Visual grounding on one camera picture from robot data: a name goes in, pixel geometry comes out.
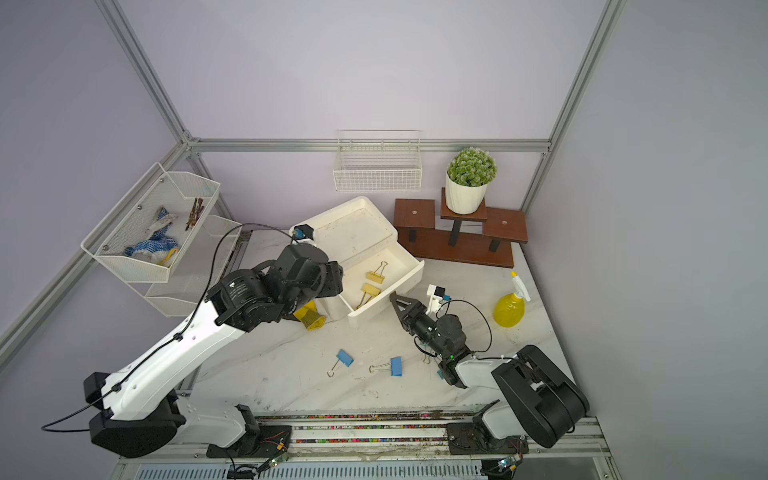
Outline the yellow binder clip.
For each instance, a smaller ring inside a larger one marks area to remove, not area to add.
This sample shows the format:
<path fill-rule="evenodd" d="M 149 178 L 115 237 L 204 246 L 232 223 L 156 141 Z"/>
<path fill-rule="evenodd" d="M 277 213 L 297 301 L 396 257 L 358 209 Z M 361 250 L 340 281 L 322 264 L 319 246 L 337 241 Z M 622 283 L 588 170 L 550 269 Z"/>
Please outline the yellow binder clip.
<path fill-rule="evenodd" d="M 381 289 L 378 286 L 370 283 L 364 283 L 361 287 L 361 291 L 362 296 L 355 309 L 360 309 L 381 293 Z"/>
<path fill-rule="evenodd" d="M 379 266 L 375 270 L 368 271 L 365 274 L 366 279 L 376 284 L 383 284 L 385 281 L 384 271 L 387 266 L 388 266 L 388 262 L 382 260 Z"/>

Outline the white top drawer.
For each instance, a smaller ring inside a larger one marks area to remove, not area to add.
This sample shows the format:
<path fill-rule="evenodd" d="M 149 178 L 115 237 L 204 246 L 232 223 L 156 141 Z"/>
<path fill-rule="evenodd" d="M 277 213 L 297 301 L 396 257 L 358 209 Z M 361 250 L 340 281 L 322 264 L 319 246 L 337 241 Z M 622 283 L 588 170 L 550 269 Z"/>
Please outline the white top drawer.
<path fill-rule="evenodd" d="M 415 287 L 424 268 L 423 260 L 395 242 L 345 266 L 342 293 L 315 303 L 331 320 L 347 320 L 352 327 L 359 327 L 391 307 L 392 293 L 404 294 Z"/>

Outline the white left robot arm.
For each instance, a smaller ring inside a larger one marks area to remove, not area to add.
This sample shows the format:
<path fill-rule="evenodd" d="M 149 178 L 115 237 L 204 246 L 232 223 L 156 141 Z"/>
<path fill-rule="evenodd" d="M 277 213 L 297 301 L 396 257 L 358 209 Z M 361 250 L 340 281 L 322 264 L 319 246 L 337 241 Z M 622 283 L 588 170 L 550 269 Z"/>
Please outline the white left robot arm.
<path fill-rule="evenodd" d="M 260 426 L 243 404 L 205 406 L 176 387 L 213 354 L 265 323 L 279 322 L 316 298 L 343 291 L 343 267 L 310 243 L 286 246 L 275 260 L 224 276 L 174 331 L 123 369 L 84 382 L 97 414 L 92 444 L 138 458 L 170 444 L 205 444 L 231 456 L 264 446 Z"/>

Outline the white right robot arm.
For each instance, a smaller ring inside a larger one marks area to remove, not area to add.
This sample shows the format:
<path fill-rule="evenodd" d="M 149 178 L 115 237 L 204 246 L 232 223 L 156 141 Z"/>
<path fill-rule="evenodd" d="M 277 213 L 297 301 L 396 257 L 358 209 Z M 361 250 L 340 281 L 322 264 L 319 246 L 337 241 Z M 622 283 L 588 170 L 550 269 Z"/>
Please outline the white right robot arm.
<path fill-rule="evenodd" d="M 586 395 L 539 347 L 526 345 L 510 357 L 479 357 L 466 345 L 458 316 L 433 318 L 422 302 L 397 293 L 389 300 L 417 348 L 437 359 L 448 385 L 496 394 L 471 422 L 448 425 L 453 453 L 523 453 L 528 439 L 551 448 L 589 413 Z"/>

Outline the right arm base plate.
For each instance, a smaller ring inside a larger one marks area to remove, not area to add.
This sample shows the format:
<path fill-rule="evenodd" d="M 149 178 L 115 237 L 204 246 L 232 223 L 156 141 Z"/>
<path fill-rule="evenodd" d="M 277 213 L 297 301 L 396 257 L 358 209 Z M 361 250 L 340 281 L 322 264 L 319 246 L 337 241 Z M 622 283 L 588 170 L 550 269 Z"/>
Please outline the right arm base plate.
<path fill-rule="evenodd" d="M 511 454 L 524 455 L 529 452 L 529 445 L 524 435 L 507 436 L 498 439 L 492 435 L 482 418 L 492 408 L 500 406 L 495 400 L 479 412 L 470 423 L 449 423 L 446 427 L 448 448 L 451 455 L 472 454 Z"/>

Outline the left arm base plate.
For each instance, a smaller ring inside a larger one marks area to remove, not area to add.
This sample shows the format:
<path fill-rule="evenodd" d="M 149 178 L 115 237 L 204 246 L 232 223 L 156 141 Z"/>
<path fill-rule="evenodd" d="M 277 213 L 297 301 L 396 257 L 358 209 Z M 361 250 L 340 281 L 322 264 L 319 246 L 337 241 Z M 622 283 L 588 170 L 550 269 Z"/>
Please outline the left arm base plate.
<path fill-rule="evenodd" d="M 227 448 L 210 444 L 207 458 L 276 458 L 287 452 L 292 435 L 290 425 L 261 424 L 248 406 L 238 404 L 236 409 L 245 423 L 244 435 Z"/>

